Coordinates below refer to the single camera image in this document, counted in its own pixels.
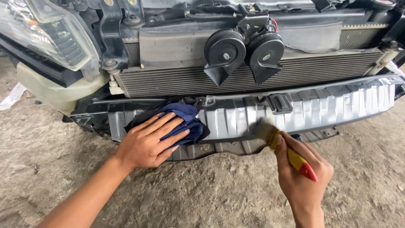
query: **radiator fins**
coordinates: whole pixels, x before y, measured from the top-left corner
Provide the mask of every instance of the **radiator fins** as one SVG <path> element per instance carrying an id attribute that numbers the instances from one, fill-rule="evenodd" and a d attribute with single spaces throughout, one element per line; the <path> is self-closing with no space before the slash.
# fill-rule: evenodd
<path id="1" fill-rule="evenodd" d="M 203 67 L 156 70 L 124 70 L 119 76 L 130 97 L 170 97 L 241 94 L 302 87 L 363 76 L 380 51 L 281 60 L 283 69 L 260 86 L 249 67 L 242 65 L 220 86 L 204 73 Z"/>

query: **concrete floor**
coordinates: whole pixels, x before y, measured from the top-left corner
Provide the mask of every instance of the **concrete floor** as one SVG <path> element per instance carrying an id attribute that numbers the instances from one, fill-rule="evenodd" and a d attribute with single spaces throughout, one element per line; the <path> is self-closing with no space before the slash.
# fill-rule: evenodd
<path id="1" fill-rule="evenodd" d="M 17 83 L 0 62 L 0 100 Z M 322 206 L 327 227 L 405 224 L 405 98 L 390 111 L 338 127 L 313 143 L 335 168 Z M 116 147 L 62 123 L 61 114 L 24 94 L 0 112 L 0 227 L 35 226 L 93 174 Z M 277 182 L 276 159 L 264 150 L 223 153 L 132 172 L 93 227 L 293 227 Z"/>

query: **car body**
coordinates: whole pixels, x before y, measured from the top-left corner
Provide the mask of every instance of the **car body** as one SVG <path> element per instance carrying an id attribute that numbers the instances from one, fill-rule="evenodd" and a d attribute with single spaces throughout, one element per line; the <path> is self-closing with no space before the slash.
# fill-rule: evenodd
<path id="1" fill-rule="evenodd" d="M 2 0 L 19 81 L 86 131 L 120 142 L 135 115 L 198 99 L 211 130 L 169 160 L 257 153 L 262 117 L 314 141 L 404 93 L 405 17 L 387 0 Z"/>

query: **black plastic trim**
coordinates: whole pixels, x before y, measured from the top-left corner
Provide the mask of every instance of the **black plastic trim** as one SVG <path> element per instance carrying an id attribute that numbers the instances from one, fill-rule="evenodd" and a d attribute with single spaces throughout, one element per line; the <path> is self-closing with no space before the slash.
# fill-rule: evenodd
<path id="1" fill-rule="evenodd" d="M 0 47 L 18 61 L 24 63 L 29 68 L 55 82 L 62 87 L 68 87 L 83 78 L 81 71 L 72 71 L 62 67 L 43 56 L 23 47 L 0 34 Z"/>

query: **headlight lens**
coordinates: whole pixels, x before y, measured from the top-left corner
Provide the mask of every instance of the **headlight lens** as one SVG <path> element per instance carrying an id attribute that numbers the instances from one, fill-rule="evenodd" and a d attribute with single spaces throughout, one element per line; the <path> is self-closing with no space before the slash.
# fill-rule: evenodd
<path id="1" fill-rule="evenodd" d="M 99 57 L 78 19 L 49 0 L 0 0 L 0 33 L 89 78 Z"/>

